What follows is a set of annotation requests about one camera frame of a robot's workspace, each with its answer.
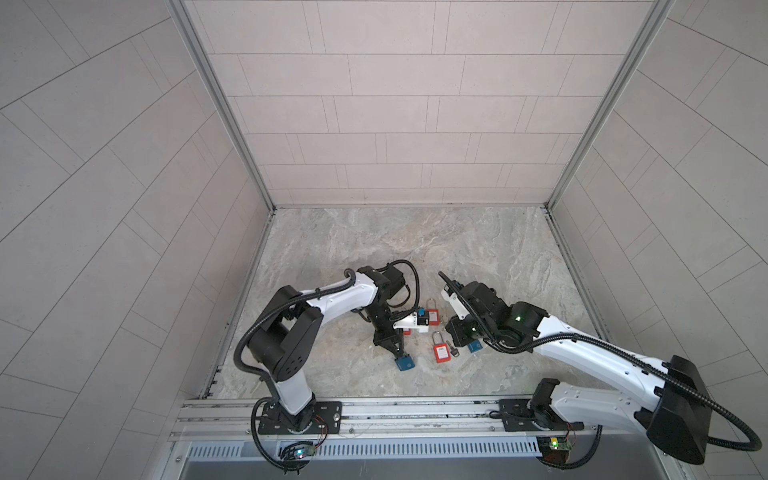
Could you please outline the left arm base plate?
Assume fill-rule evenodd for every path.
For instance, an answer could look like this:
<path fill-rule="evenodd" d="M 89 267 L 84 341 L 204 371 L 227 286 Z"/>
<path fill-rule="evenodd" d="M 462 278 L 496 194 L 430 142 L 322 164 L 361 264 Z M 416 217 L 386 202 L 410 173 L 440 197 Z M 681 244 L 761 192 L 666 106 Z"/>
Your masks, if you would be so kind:
<path fill-rule="evenodd" d="M 312 400 L 296 415 L 290 415 L 278 402 L 270 400 L 257 416 L 260 435 L 338 434 L 343 404 L 340 401 Z"/>

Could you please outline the large blue padlock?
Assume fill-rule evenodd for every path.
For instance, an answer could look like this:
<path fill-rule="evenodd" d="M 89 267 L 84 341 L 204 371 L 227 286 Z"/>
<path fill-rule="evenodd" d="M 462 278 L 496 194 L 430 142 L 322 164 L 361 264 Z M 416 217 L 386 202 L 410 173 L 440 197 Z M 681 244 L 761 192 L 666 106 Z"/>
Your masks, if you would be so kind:
<path fill-rule="evenodd" d="M 395 364 L 401 372 L 409 371 L 415 367 L 415 363 L 410 355 L 403 355 L 396 358 Z"/>

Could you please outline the red padlock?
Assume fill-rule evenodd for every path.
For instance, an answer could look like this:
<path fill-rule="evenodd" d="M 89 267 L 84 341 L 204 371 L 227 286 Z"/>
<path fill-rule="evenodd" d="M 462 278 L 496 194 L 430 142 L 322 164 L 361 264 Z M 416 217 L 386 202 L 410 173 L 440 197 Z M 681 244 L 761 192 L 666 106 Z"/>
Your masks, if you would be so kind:
<path fill-rule="evenodd" d="M 440 314 L 437 307 L 436 300 L 434 298 L 428 298 L 426 301 L 426 312 L 428 314 L 428 322 L 430 326 L 440 325 Z"/>
<path fill-rule="evenodd" d="M 431 339 L 435 361 L 438 364 L 450 361 L 452 354 L 447 342 L 443 339 L 442 333 L 440 331 L 433 331 L 431 334 Z"/>

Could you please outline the small blue padlock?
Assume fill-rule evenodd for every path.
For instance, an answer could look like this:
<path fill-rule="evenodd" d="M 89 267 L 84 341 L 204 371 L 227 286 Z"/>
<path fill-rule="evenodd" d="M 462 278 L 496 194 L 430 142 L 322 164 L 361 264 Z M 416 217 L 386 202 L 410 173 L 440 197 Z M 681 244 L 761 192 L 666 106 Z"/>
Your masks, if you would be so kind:
<path fill-rule="evenodd" d="M 474 340 L 471 343 L 467 345 L 469 351 L 471 353 L 475 353 L 483 348 L 482 343 L 480 340 Z"/>

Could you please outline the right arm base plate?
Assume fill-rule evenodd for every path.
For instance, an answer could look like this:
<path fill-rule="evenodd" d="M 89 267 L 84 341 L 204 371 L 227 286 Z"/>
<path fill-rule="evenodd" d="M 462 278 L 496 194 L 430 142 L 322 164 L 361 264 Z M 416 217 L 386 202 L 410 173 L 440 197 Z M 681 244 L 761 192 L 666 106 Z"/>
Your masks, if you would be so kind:
<path fill-rule="evenodd" d="M 526 399 L 502 399 L 488 416 L 500 420 L 505 432 L 581 431 L 583 422 L 567 422 L 550 405 L 529 405 Z"/>

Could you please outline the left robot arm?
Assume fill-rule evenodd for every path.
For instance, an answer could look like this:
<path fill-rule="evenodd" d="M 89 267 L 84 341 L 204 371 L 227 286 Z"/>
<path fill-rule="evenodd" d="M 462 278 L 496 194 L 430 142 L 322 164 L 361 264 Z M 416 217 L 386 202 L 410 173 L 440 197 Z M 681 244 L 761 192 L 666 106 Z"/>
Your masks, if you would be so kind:
<path fill-rule="evenodd" d="M 389 351 L 399 370 L 415 366 L 405 351 L 404 333 L 396 327 L 398 321 L 419 313 L 420 278 L 415 265 L 396 259 L 378 268 L 347 268 L 344 276 L 341 282 L 314 290 L 300 291 L 290 285 L 280 288 L 234 348 L 235 367 L 258 376 L 270 393 L 251 410 L 255 447 L 270 465 L 285 473 L 300 473 L 331 432 L 327 421 L 316 413 L 316 396 L 304 373 L 321 327 L 356 313 L 373 326 L 373 344 Z M 320 439 L 294 442 L 274 456 L 259 438 L 257 423 L 262 420 L 294 433 L 316 425 Z"/>

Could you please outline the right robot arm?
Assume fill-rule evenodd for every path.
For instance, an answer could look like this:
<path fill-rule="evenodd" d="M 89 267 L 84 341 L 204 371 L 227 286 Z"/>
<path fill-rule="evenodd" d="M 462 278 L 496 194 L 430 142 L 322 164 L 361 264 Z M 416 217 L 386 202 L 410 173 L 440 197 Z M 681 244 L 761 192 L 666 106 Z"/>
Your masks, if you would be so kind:
<path fill-rule="evenodd" d="M 608 384 L 606 390 L 583 389 L 556 379 L 542 380 L 529 402 L 542 428 L 583 422 L 641 432 L 662 452 L 693 465 L 704 463 L 710 445 L 761 450 L 757 433 L 710 397 L 690 360 L 639 355 L 528 302 L 507 305 L 481 282 L 461 284 L 447 275 L 441 278 L 443 298 L 456 313 L 447 324 L 456 345 L 483 341 L 503 354 L 537 353 Z"/>

